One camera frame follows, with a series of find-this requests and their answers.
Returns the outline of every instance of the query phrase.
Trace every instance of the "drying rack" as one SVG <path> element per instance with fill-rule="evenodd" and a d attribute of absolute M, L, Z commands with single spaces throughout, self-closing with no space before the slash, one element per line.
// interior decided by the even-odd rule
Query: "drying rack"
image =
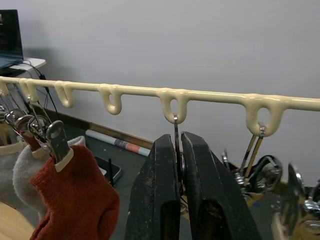
<path fill-rule="evenodd" d="M 245 121 L 247 128 L 256 136 L 260 135 L 261 127 L 258 123 L 258 111 L 261 108 L 266 108 L 269 110 L 270 119 L 269 123 L 265 125 L 265 137 L 271 136 L 277 131 L 281 123 L 283 113 L 287 109 L 316 112 L 320 111 L 320 99 L 318 98 L 262 95 L 256 93 L 244 94 L 197 91 L 187 89 L 38 80 L 0 76 L 0 91 L 4 96 L 8 96 L 9 94 L 7 88 L 7 84 L 9 83 L 19 84 L 23 94 L 31 101 L 31 103 L 35 103 L 39 99 L 36 88 L 37 86 L 55 88 L 61 103 L 67 108 L 72 108 L 75 105 L 73 90 L 99 92 L 106 110 L 113 115 L 117 115 L 121 112 L 121 96 L 124 94 L 158 97 L 162 103 L 163 114 L 165 118 L 172 124 L 175 122 L 174 114 L 171 110 L 170 104 L 172 100 L 177 100 L 178 102 L 178 124 L 182 123 L 187 117 L 187 105 L 189 101 L 239 104 L 244 106 L 246 110 Z M 110 101 L 110 95 L 112 95 L 114 99 L 114 105 Z"/>

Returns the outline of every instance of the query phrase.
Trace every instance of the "orange knitted sock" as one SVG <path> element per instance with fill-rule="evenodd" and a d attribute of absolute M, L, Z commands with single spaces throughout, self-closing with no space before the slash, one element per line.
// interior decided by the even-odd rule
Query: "orange knitted sock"
<path fill-rule="evenodd" d="M 92 153 L 71 146 L 72 160 L 60 172 L 52 157 L 30 180 L 48 208 L 31 240 L 107 240 L 119 213 L 119 196 Z"/>

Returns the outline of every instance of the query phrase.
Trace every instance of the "white sock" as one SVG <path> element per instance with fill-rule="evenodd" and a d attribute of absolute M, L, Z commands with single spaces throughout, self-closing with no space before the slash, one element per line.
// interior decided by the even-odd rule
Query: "white sock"
<path fill-rule="evenodd" d="M 78 136 L 70 141 L 68 145 L 86 146 L 84 136 Z M 29 146 L 26 146 L 20 153 L 13 168 L 13 185 L 16 195 L 29 207 L 36 210 L 39 221 L 46 215 L 47 207 L 43 203 L 41 196 L 30 184 L 30 178 L 36 175 L 50 158 L 46 153 L 40 158 L 35 158 Z"/>
<path fill-rule="evenodd" d="M 24 147 L 22 142 L 0 146 L 0 201 L 22 213 L 34 224 L 38 218 L 37 212 L 19 199 L 13 185 L 14 166 Z"/>

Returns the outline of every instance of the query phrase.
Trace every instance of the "floor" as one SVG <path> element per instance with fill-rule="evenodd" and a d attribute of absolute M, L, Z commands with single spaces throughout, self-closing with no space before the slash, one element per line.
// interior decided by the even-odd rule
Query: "floor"
<path fill-rule="evenodd" d="M 65 133 L 69 139 L 85 136 L 85 131 L 70 125 L 65 126 Z M 119 219 L 111 240 L 123 240 L 130 203 L 132 184 L 142 167 L 146 157 L 105 143 L 103 141 L 85 136 L 87 147 L 95 156 L 102 159 L 112 159 L 112 163 L 122 169 L 122 175 L 115 183 L 115 189 L 120 197 Z M 271 222 L 273 213 L 279 208 L 280 197 L 275 194 L 267 194 L 250 208 L 252 216 L 257 224 L 263 240 L 273 240 Z M 191 230 L 188 220 L 180 220 L 180 239 L 191 240 Z"/>

